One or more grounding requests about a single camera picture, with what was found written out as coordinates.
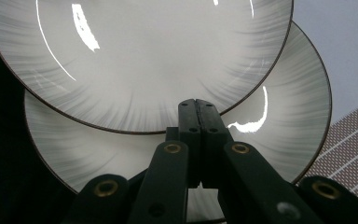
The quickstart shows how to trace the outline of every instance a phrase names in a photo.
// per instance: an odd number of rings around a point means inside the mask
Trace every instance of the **gray background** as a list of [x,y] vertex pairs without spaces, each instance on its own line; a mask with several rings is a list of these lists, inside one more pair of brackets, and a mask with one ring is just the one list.
[[296,0],[293,20],[324,61],[335,123],[358,107],[358,0]]

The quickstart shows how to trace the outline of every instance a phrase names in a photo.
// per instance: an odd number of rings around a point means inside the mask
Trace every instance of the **dark background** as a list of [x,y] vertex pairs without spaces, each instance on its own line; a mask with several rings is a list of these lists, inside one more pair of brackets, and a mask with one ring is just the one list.
[[23,96],[23,86],[0,58],[0,223],[59,223],[75,194],[39,159]]

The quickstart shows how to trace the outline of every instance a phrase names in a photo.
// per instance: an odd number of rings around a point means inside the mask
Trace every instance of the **white ceramic plate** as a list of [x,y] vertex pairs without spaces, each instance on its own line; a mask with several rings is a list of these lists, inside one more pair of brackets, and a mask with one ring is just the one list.
[[0,0],[0,54],[37,98],[113,132],[162,132],[177,104],[225,112],[276,62],[293,0]]
[[[25,109],[42,159],[74,191],[98,175],[137,175],[164,141],[164,134],[109,133],[76,123],[30,93],[25,94]],[[292,25],[282,56],[262,86],[222,118],[235,140],[255,146],[285,180],[294,181],[319,152],[330,115],[323,63]],[[222,217],[216,190],[191,189],[187,213],[189,221]]]

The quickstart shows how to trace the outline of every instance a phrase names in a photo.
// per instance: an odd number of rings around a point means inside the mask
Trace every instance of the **brass screw insert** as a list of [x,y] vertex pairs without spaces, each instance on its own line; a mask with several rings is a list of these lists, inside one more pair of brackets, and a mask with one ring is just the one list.
[[324,196],[325,198],[335,200],[339,198],[341,193],[339,190],[331,186],[330,184],[324,183],[322,181],[317,181],[312,184],[313,190],[317,192],[319,195]]
[[251,150],[250,148],[248,148],[246,145],[243,144],[232,145],[231,149],[240,154],[248,153]]
[[94,188],[94,194],[98,197],[107,197],[114,194],[118,189],[118,183],[115,180],[104,180]]
[[177,153],[181,150],[182,148],[179,145],[176,144],[169,144],[167,146],[164,147],[164,150],[168,153]]

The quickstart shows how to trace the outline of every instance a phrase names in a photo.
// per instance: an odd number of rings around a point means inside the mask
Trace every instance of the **screw hole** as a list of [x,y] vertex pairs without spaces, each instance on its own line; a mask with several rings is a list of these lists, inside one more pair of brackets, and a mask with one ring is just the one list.
[[152,217],[161,217],[165,213],[165,207],[162,203],[153,203],[149,206],[148,211]]
[[277,204],[278,212],[284,215],[287,219],[290,220],[299,220],[301,218],[301,213],[297,207],[290,203],[280,202]]
[[319,187],[319,191],[325,193],[325,194],[329,194],[329,195],[333,195],[334,194],[334,190],[327,187],[327,186],[320,186]]

